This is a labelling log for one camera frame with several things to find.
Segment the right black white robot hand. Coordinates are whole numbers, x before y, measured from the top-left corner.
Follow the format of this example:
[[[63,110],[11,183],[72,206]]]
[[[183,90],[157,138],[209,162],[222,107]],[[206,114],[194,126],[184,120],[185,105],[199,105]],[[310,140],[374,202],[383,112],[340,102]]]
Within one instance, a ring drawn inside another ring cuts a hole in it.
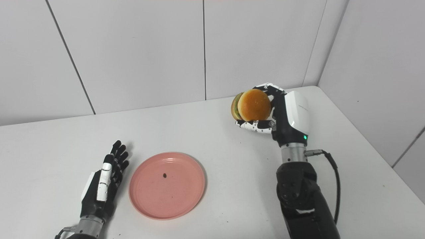
[[[235,96],[231,114],[240,128],[270,134],[280,147],[307,146],[310,113],[300,92],[264,83]]]

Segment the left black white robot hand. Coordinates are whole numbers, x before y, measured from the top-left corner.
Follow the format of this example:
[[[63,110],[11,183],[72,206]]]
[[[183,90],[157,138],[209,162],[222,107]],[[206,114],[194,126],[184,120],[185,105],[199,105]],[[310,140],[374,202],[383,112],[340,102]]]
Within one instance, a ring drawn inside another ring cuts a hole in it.
[[[129,153],[126,145],[117,140],[102,163],[89,180],[87,190],[81,201],[80,217],[95,216],[106,221],[115,211],[115,197],[129,166]]]

